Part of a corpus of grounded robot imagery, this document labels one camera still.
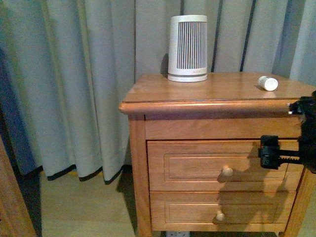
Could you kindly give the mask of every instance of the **white cap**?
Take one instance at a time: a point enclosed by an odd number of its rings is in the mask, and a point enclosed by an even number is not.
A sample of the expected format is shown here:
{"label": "white cap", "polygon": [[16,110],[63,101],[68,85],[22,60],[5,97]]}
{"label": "white cap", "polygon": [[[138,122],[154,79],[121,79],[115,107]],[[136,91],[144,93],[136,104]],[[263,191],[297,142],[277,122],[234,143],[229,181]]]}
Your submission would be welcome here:
{"label": "white cap", "polygon": [[278,86],[278,82],[276,79],[274,78],[268,78],[266,81],[265,81],[265,86],[264,88],[267,90],[267,91],[273,91],[277,88]]}
{"label": "white cap", "polygon": [[262,76],[258,80],[259,85],[261,85],[267,91],[273,91],[278,86],[278,81],[275,78],[270,78],[267,76]]}

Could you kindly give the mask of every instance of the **floor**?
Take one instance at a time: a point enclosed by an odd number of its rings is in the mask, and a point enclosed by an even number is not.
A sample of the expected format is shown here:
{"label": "floor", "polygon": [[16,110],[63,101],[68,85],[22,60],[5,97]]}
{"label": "floor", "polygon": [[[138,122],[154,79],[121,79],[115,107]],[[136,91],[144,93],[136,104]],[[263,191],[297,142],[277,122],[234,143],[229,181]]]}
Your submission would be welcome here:
{"label": "floor", "polygon": [[[40,175],[42,237],[136,237],[131,172],[105,185],[102,175],[80,182],[73,174]],[[299,237],[316,236],[316,192]],[[156,237],[164,233],[155,233]],[[275,237],[274,233],[191,233],[191,237]]]}

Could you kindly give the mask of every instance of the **wooden nightstand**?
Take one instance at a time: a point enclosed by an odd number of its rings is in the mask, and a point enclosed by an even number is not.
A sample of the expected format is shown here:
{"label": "wooden nightstand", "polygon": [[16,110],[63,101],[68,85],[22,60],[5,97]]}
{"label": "wooden nightstand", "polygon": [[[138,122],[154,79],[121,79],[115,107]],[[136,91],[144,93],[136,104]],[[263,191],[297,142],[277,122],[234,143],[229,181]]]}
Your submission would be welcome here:
{"label": "wooden nightstand", "polygon": [[262,73],[211,73],[202,82],[143,75],[120,104],[128,114],[139,234],[284,232],[295,237],[316,183],[301,165],[260,167],[261,135],[297,150],[300,122],[287,103],[316,87]]}

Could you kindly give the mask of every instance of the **white heater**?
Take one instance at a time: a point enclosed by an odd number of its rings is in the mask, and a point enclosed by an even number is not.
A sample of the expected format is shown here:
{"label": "white heater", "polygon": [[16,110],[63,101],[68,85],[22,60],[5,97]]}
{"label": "white heater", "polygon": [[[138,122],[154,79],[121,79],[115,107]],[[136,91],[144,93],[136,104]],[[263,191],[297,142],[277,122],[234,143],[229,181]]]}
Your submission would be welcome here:
{"label": "white heater", "polygon": [[168,79],[180,82],[206,80],[207,17],[174,16],[170,22]]}

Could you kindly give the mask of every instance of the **drawer knob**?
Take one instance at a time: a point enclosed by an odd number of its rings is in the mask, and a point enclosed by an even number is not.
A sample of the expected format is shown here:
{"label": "drawer knob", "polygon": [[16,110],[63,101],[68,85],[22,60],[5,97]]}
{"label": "drawer knob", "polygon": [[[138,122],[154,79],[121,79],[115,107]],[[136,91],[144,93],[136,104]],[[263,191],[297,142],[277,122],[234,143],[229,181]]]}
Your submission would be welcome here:
{"label": "drawer knob", "polygon": [[222,169],[222,175],[224,176],[232,176],[233,175],[233,169],[229,168],[228,165],[225,165]]}
{"label": "drawer knob", "polygon": [[218,221],[224,221],[225,220],[225,215],[224,215],[224,213],[222,211],[217,211],[216,220],[218,220]]}

